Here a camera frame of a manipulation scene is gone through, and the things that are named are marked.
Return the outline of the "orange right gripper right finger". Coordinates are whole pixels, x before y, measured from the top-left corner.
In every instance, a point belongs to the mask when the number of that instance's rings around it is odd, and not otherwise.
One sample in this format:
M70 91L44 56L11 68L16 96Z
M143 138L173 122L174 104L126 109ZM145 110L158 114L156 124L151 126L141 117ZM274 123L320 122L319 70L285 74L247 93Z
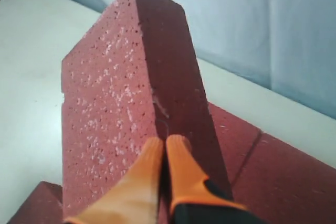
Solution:
M245 206L229 200L192 156L188 139L170 135L166 140L174 223L260 223Z

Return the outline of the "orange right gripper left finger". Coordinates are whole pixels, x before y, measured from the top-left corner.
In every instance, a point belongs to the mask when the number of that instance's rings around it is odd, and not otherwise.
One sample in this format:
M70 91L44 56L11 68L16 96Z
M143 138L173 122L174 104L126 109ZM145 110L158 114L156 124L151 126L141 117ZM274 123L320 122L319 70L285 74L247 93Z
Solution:
M147 139L120 181L80 214L64 223L156 223L163 141Z

